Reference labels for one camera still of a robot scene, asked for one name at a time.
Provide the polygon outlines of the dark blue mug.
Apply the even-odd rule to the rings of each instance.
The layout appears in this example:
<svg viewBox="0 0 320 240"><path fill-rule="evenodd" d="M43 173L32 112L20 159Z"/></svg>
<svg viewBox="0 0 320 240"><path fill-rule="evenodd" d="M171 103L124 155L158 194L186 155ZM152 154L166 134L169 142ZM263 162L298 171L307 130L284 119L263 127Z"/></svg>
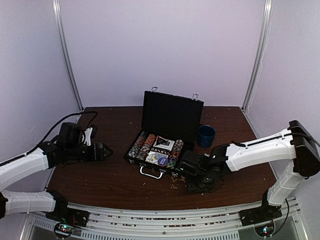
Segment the dark blue mug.
<svg viewBox="0 0 320 240"><path fill-rule="evenodd" d="M201 125L198 129L197 144L201 148L210 148L213 144L216 130L210 125Z"/></svg>

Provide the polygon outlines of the clear round dealer button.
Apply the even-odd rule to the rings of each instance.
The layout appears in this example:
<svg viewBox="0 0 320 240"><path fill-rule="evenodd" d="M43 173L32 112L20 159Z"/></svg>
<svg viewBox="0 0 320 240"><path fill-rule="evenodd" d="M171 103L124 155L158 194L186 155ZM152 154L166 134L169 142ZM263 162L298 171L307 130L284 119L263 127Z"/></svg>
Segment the clear round dealer button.
<svg viewBox="0 0 320 240"><path fill-rule="evenodd" d="M146 162L151 164L157 164L158 163L158 155L156 153L148 153L145 159Z"/></svg>

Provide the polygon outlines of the brown poker chip roll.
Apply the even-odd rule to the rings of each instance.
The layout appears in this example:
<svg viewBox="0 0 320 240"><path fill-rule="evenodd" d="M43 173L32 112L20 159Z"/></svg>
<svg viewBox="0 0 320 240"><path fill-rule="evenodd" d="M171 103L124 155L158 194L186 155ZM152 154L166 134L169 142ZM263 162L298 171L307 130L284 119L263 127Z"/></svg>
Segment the brown poker chip roll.
<svg viewBox="0 0 320 240"><path fill-rule="evenodd" d="M144 142L144 145L152 146L155 140L156 140L156 136L154 134L149 134L147 139Z"/></svg>

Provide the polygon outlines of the black poker case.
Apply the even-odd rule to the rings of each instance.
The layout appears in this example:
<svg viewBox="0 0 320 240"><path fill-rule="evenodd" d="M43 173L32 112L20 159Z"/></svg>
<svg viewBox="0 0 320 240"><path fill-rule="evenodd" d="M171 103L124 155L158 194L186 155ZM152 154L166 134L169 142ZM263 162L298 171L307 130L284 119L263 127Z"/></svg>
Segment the black poker case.
<svg viewBox="0 0 320 240"><path fill-rule="evenodd" d="M124 159L128 163L139 166L141 171L150 169L159 172L161 175L168 174L177 177L182 174L178 165L183 154L185 151L192 151L195 147L204 103L199 100L197 93L187 98L157 92L156 90L156 87L153 87L150 91L144 92L141 129L124 154ZM136 157L128 156L129 150L143 131L147 132L148 136L154 134L156 137L160 136L168 140L183 141L183 147L174 169L168 168L168 165L159 166L146 162L146 159L141 161ZM155 148L152 144L148 153L161 153L167 155L169 160L171 151Z"/></svg>

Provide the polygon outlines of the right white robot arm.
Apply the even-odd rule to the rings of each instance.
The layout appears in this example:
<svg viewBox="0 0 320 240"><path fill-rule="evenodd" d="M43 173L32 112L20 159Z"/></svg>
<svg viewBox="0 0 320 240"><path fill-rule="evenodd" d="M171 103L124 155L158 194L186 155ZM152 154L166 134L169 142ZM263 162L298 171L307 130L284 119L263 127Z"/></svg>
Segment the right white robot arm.
<svg viewBox="0 0 320 240"><path fill-rule="evenodd" d="M222 185L226 173L280 160L288 165L276 183L266 190L256 210L259 220L268 220L293 190L320 171L320 143L297 120L273 135L247 141L218 145L210 154L186 151L179 169L187 176L188 191L203 193Z"/></svg>

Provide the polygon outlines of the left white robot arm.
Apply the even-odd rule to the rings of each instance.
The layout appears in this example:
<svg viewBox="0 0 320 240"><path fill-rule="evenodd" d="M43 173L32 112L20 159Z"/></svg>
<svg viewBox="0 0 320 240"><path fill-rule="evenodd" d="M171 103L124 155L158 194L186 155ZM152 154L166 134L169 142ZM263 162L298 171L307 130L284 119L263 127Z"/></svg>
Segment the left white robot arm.
<svg viewBox="0 0 320 240"><path fill-rule="evenodd" d="M114 151L104 143L77 144L60 147L46 141L31 153L25 153L0 164L0 217L11 214L45 212L61 222L72 218L68 200L56 191L14 192L6 190L12 184L38 172L52 169L69 161L101 162Z"/></svg>

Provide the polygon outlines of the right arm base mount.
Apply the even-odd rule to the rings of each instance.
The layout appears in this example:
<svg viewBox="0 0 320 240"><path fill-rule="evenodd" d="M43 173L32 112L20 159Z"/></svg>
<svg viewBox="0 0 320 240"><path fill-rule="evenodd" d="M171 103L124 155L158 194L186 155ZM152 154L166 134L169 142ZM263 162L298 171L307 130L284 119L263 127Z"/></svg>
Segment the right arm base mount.
<svg viewBox="0 0 320 240"><path fill-rule="evenodd" d="M243 227L271 221L281 216L281 206L271 205L261 205L239 212L239 218Z"/></svg>

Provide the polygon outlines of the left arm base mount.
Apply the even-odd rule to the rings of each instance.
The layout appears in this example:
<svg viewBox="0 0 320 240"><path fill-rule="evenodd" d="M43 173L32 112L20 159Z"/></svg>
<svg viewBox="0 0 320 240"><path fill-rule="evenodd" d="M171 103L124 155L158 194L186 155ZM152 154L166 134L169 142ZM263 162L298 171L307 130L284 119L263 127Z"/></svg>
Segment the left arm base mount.
<svg viewBox="0 0 320 240"><path fill-rule="evenodd" d="M46 218L74 227L86 227L90 213L85 210L70 208L66 203L59 203L54 210L45 213Z"/></svg>

